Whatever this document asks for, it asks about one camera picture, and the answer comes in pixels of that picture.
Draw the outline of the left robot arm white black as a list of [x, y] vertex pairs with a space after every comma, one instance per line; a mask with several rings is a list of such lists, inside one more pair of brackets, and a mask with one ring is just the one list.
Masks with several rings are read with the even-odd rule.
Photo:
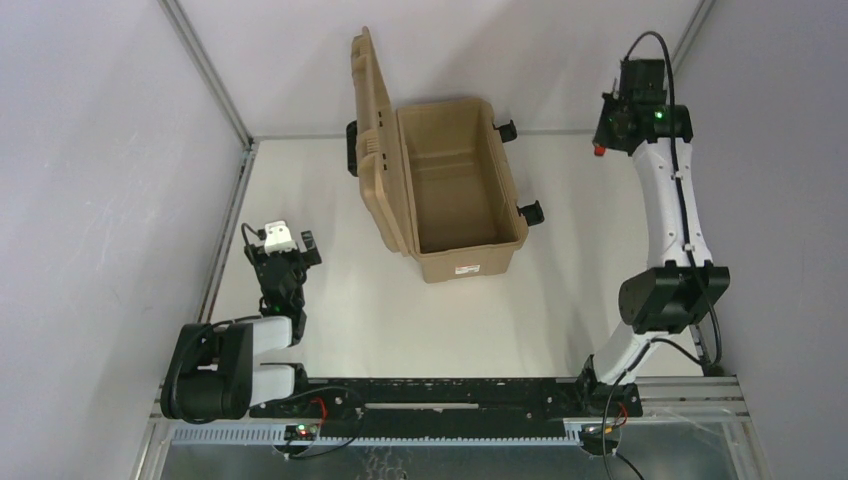
[[266, 225], [244, 252], [260, 301], [255, 315], [184, 325], [160, 394], [164, 417], [202, 424], [240, 419], [248, 410], [291, 397], [298, 368], [260, 356], [300, 343], [306, 323], [304, 284], [322, 259], [311, 231], [295, 241], [281, 222]]

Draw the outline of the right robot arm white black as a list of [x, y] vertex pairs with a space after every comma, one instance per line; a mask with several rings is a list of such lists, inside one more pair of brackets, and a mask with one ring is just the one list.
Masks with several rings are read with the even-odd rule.
[[672, 95], [661, 59], [626, 58], [617, 86], [603, 94], [594, 153], [624, 152], [643, 194], [648, 257], [643, 272], [620, 286], [621, 322], [591, 355], [578, 378], [586, 402], [625, 393], [640, 363], [658, 345], [713, 314], [730, 284], [708, 248], [692, 182], [693, 130], [688, 109]]

